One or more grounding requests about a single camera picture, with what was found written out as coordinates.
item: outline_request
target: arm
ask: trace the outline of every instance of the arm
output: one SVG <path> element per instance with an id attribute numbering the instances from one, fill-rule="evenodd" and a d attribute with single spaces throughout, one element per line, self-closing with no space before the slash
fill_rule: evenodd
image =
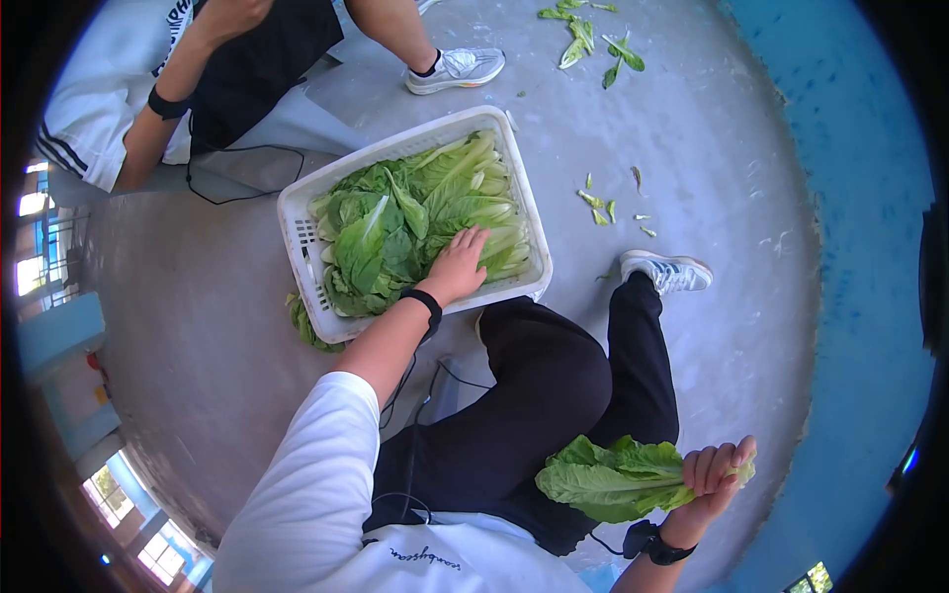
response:
<path id="1" fill-rule="evenodd" d="M 442 308 L 474 292 L 488 275 L 485 268 L 477 268 L 477 262 L 489 234 L 477 225 L 459 232 L 416 288 L 432 295 Z M 332 370 L 365 379 L 376 391 L 382 409 L 428 331 L 429 317 L 422 302 L 398 301 L 346 348 Z"/>
<path id="2" fill-rule="evenodd" d="M 729 467 L 737 468 L 754 451 L 753 436 L 746 436 L 736 447 L 706 447 L 692 451 L 682 463 L 685 485 L 696 491 L 697 498 L 674 509 L 660 527 L 660 537 L 671 547 L 688 549 L 698 544 L 705 529 L 732 502 L 738 492 L 736 474 L 724 477 Z M 685 560 L 669 566 L 654 565 L 648 555 L 640 554 L 629 565 L 611 593 L 671 593 Z"/>
<path id="3" fill-rule="evenodd" d="M 195 92 L 204 66 L 215 49 L 260 24 L 273 0 L 208 0 L 190 27 L 186 28 L 168 64 L 161 70 L 155 89 L 168 102 L 188 99 Z M 125 160 L 115 189 L 141 187 L 178 126 L 180 118 L 162 121 L 147 104 L 125 133 Z"/>

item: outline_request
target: gray floor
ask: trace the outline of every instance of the gray floor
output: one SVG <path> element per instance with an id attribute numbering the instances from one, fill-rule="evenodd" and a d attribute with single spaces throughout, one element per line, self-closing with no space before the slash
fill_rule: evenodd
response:
<path id="1" fill-rule="evenodd" d="M 563 21 L 537 20 L 539 2 L 446 0 L 425 15 L 438 46 L 499 46 L 494 82 L 420 98 L 404 66 L 364 38 L 338 51 L 345 64 L 308 90 L 329 112 L 382 139 L 483 103 L 510 109 L 553 255 L 542 303 L 605 343 L 615 278 L 596 281 L 630 248 L 688 253 L 715 284 L 675 294 L 662 315 L 688 451 L 753 433 L 758 476 L 708 533 L 680 590 L 724 575 L 754 537 L 787 473 L 809 407 L 818 307 L 813 213 L 781 121 L 774 87 L 711 3 L 581 9 L 599 34 L 632 31 L 646 62 L 607 91 L 605 43 L 558 70 L 570 41 Z M 523 98 L 519 91 L 526 91 Z M 630 167 L 642 170 L 635 191 Z M 575 194 L 587 172 L 595 195 L 617 200 L 619 222 L 597 227 Z M 639 230 L 634 213 L 652 215 Z M 104 360 L 136 459 L 162 497 L 219 536 L 267 468 L 290 417 L 329 356 L 300 343 L 283 307 L 294 281 L 275 199 L 215 207 L 188 195 L 133 195 L 97 205 L 89 232 L 90 288 L 102 296 Z M 446 318 L 419 352 L 415 380 L 387 433 L 404 421 L 453 354 L 468 380 L 490 382 L 471 331 L 476 311 Z M 478 390 L 464 387 L 470 402 Z M 600 527 L 618 547 L 624 526 Z M 576 569 L 612 562 L 587 539 Z"/>

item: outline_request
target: plastic basket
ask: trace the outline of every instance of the plastic basket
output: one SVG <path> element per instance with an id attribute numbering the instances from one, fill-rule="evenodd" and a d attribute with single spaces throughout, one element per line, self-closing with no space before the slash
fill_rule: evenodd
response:
<path id="1" fill-rule="evenodd" d="M 409 157 L 488 129 L 497 133 L 495 150 L 501 153 L 511 172 L 511 195 L 519 204 L 518 216 L 527 223 L 530 270 L 484 285 L 468 298 L 445 307 L 444 312 L 456 313 L 547 288 L 553 264 L 511 124 L 504 112 L 496 107 L 473 107 L 376 142 L 303 177 L 281 192 L 277 212 L 284 243 L 300 296 L 321 340 L 327 343 L 352 340 L 372 323 L 373 318 L 343 317 L 330 306 L 323 287 L 326 264 L 320 259 L 320 252 L 328 244 L 316 234 L 317 221 L 307 212 L 309 201 L 314 196 L 325 194 L 338 181 L 362 167 L 380 160 Z"/>

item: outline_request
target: black pants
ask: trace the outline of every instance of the black pants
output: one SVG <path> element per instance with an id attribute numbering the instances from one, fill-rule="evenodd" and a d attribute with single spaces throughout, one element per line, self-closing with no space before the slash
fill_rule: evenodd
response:
<path id="1" fill-rule="evenodd" d="M 552 554 L 569 554 L 597 523 L 537 490 L 548 455 L 577 435 L 602 447 L 624 435 L 678 438 L 660 313 L 652 280 L 633 273 L 610 300 L 607 360 L 580 326 L 527 297 L 488 306 L 481 339 L 497 385 L 457 414 L 383 443 L 373 497 L 406 491 L 414 447 L 411 493 L 431 510 L 502 517 Z M 402 496 L 380 499 L 364 529 L 420 523 L 412 511 L 402 516 L 404 505 Z"/>

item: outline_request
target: black strap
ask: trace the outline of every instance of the black strap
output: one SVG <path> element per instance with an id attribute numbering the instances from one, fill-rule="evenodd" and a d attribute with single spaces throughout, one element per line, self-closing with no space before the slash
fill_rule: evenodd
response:
<path id="1" fill-rule="evenodd" d="M 177 120 L 188 113 L 188 109 L 191 108 L 191 99 L 176 102 L 165 101 L 158 94 L 158 91 L 152 87 L 152 92 L 148 94 L 148 106 L 161 116 L 162 121 Z"/>
<path id="2" fill-rule="evenodd" d="M 402 296 L 399 298 L 400 300 L 404 298 L 416 299 L 428 307 L 428 310 L 432 313 L 432 316 L 428 318 L 428 331 L 425 332 L 425 335 L 422 336 L 421 340 L 425 342 L 434 336 L 435 332 L 438 331 L 438 324 L 441 323 L 441 307 L 438 306 L 438 301 L 436 301 L 431 294 L 423 290 L 416 290 L 414 288 L 407 288 L 402 292 Z"/>
<path id="3" fill-rule="evenodd" d="M 645 552 L 649 554 L 649 559 L 654 565 L 669 566 L 688 558 L 696 547 L 698 546 L 692 546 L 689 549 L 670 547 L 660 537 L 659 526 L 643 519 L 629 526 L 626 531 L 626 537 L 623 539 L 623 557 L 632 560 L 639 553 Z"/>

